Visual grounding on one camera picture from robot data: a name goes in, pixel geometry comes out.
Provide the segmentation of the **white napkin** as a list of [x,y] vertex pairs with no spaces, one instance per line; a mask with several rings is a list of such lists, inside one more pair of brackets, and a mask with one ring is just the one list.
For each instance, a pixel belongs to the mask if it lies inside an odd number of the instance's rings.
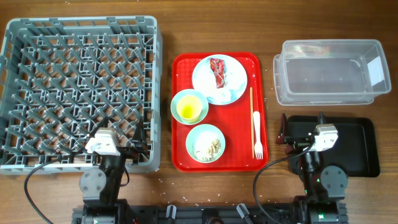
[[241,93],[241,88],[232,88],[231,86],[213,88],[210,91],[209,100],[214,105],[227,105],[236,101],[241,96]]

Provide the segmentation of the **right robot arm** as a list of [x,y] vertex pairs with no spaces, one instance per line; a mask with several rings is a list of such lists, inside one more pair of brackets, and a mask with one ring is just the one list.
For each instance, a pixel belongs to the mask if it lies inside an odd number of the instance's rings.
[[318,124],[306,136],[292,134],[286,115],[281,116],[276,144],[286,145],[287,159],[297,159],[305,195],[296,196],[289,206],[291,223],[340,223],[339,201],[345,198],[346,172],[339,166],[326,166],[321,153],[331,149],[338,139],[334,124],[327,123],[323,113]]

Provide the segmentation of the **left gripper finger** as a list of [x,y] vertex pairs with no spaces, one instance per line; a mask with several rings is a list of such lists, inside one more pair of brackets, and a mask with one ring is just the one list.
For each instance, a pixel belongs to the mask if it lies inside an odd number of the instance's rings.
[[108,126],[109,118],[106,116],[104,117],[93,129],[93,135],[99,130],[99,128],[106,128]]
[[133,143],[135,146],[145,146],[146,145],[146,137],[144,133],[144,124],[143,119],[140,118],[139,121],[135,125],[134,134],[132,137]]

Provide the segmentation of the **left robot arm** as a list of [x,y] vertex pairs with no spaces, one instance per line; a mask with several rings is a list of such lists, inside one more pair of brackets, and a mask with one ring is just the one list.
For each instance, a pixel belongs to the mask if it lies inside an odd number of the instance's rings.
[[139,223],[126,199],[119,199],[119,189],[124,174],[128,174],[126,160],[147,152],[143,119],[140,119],[133,135],[131,146],[120,146],[117,132],[107,127],[105,117],[87,134],[85,149],[100,156],[100,165],[82,175],[79,186],[83,193],[83,210],[75,210],[72,223]]

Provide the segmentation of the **red snack wrapper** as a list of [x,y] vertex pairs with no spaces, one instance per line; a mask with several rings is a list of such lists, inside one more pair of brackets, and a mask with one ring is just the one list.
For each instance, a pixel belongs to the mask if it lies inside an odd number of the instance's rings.
[[225,61],[218,58],[210,58],[210,68],[215,76],[216,87],[224,87],[224,73],[225,73]]

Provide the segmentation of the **yellow plastic cup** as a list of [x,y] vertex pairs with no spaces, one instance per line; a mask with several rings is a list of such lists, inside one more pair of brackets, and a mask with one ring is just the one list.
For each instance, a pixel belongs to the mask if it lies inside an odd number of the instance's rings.
[[187,123],[194,123],[200,116],[203,104],[199,97],[187,95],[177,102],[177,113]]

